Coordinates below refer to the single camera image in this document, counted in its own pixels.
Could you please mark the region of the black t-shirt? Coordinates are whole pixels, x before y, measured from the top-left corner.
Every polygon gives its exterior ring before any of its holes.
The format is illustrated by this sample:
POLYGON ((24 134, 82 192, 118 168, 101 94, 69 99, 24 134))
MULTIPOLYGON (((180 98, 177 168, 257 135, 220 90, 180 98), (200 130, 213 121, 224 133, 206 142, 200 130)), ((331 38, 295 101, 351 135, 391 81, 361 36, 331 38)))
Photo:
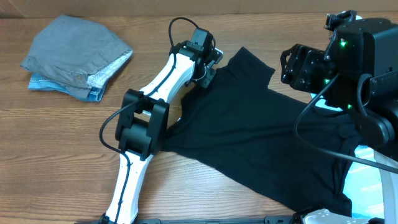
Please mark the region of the black t-shirt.
POLYGON ((241 48, 209 87, 181 100, 164 151, 211 166, 297 212, 324 207, 351 215, 343 188, 351 163, 296 141, 294 122, 305 104, 269 89, 274 70, 241 48))

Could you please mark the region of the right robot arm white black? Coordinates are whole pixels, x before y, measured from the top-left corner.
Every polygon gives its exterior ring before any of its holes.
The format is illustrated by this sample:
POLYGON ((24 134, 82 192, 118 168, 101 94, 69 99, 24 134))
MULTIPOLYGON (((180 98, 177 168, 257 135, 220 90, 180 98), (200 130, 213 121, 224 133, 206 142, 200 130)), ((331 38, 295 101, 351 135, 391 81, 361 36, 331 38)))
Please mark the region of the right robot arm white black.
POLYGON ((397 24, 362 18, 355 10, 328 14, 325 50, 296 44, 282 52, 281 81, 311 93, 311 110, 320 99, 348 114, 374 160, 318 147, 331 157, 377 168, 381 174, 384 222, 397 222, 397 24))

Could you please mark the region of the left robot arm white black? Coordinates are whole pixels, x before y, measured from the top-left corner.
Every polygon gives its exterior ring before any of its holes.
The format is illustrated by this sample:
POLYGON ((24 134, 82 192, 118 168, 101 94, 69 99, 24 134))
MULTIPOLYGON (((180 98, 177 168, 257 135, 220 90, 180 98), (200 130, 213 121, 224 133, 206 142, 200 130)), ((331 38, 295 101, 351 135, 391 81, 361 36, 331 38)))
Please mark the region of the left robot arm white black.
POLYGON ((165 67, 148 85, 124 94, 121 109, 114 114, 119 173, 100 223, 134 223, 146 170, 165 140, 170 103, 190 82, 206 88, 216 73, 212 66, 222 58, 213 35, 197 27, 190 40, 171 47, 165 67))

